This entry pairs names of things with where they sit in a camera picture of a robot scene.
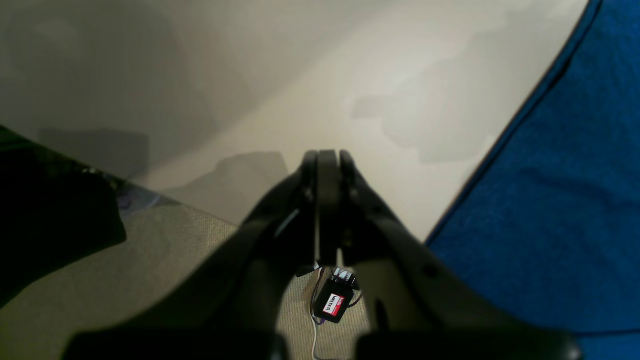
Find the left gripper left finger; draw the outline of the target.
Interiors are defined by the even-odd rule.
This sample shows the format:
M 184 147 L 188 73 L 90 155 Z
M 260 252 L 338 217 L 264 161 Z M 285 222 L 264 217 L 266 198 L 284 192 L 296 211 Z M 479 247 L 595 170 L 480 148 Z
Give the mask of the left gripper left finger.
M 78 333 L 65 360 L 269 360 L 299 268 L 314 261 L 318 152 L 258 202 L 234 234 L 170 294 L 110 328 Z

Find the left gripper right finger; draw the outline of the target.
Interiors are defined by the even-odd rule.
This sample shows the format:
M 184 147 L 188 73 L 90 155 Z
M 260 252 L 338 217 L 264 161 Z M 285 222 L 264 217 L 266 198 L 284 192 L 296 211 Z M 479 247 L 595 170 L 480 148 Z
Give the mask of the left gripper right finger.
M 345 150 L 318 153 L 318 260 L 352 268 L 371 325 L 356 360 L 580 360 L 573 337 L 485 300 L 417 240 Z

